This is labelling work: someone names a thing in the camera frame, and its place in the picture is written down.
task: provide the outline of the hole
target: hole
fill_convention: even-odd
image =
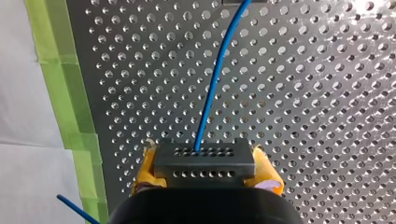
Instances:
[[[219,177],[225,177],[227,173],[225,171],[220,171],[219,172]]]
[[[183,14],[183,19],[184,19],[185,21],[190,21],[190,20],[192,19],[192,14],[191,14],[191,12],[186,11],[186,12]]]
[[[173,177],[180,177],[180,172],[179,171],[174,171],[173,172]]]
[[[191,172],[191,177],[193,177],[193,178],[198,177],[198,172],[192,171]]]
[[[286,33],[288,32],[288,28],[286,28],[286,27],[280,27],[280,29],[279,29],[279,34],[280,35],[285,35]]]
[[[230,17],[230,11],[227,9],[223,9],[220,14],[223,19]]]
[[[215,177],[216,176],[216,171],[210,171],[209,172],[209,177]]]
[[[234,177],[234,176],[235,176],[235,171],[229,171],[229,172],[227,173],[227,176],[228,176],[228,177]]]
[[[265,28],[261,28],[259,31],[260,36],[264,36],[268,34],[268,30]]]
[[[189,176],[189,172],[188,171],[183,171],[183,172],[181,172],[181,176],[186,178],[187,176]]]
[[[303,5],[303,6],[300,8],[300,12],[301,12],[302,14],[307,14],[307,13],[309,12],[309,10],[310,10],[310,6],[309,6],[309,5]]]
[[[246,37],[246,36],[248,36],[248,30],[247,29],[242,29],[239,34],[241,35],[241,37]]]
[[[267,14],[268,14],[268,8],[262,7],[262,9],[260,9],[260,15],[266,16]]]
[[[209,20],[210,17],[211,17],[211,14],[210,14],[210,12],[208,10],[205,10],[205,11],[202,12],[202,19]]]

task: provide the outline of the black plastic part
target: black plastic part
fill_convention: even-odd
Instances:
[[[154,175],[166,178],[171,188],[235,188],[254,176],[255,164],[244,138],[234,143],[202,144],[195,152],[190,144],[163,139],[154,160]]]
[[[303,224],[294,207],[265,189],[149,189],[122,203],[110,224]]]

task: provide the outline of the metal panel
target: metal panel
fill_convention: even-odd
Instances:
[[[146,138],[193,141],[236,7],[68,4],[112,210],[130,194]],[[262,144],[307,223],[396,219],[395,6],[256,3],[229,47],[205,140]]]

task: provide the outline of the blue wire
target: blue wire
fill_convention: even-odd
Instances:
[[[213,72],[212,79],[210,80],[209,91],[207,93],[207,97],[205,100],[204,112],[202,113],[201,120],[199,122],[198,133],[195,137],[195,143],[194,143],[195,151],[199,151],[201,147],[201,141],[204,136],[207,117],[209,116],[210,107],[212,106],[213,98],[215,96],[217,81],[222,69],[225,52],[228,46],[230,45],[231,40],[233,39],[233,33],[235,33],[236,27],[238,26],[238,23],[241,21],[242,14],[248,8],[248,5],[250,5],[250,3],[251,0],[244,0],[244,2],[241,4],[238,10],[236,10],[236,13],[233,16],[230,26],[228,27],[224,39],[221,43],[218,58],[216,59],[215,70]]]
[[[98,221],[96,221],[93,217],[91,217],[90,215],[88,215],[86,212],[84,212],[82,209],[80,209],[79,207],[77,207],[75,204],[73,204],[72,202],[70,202],[68,199],[66,199],[64,196],[62,196],[61,194],[56,195],[56,197],[63,202],[64,204],[66,204],[69,208],[71,208],[73,211],[75,211],[77,214],[79,214],[80,216],[82,216],[83,218],[85,218],[85,220],[89,221],[91,224],[100,224]]]

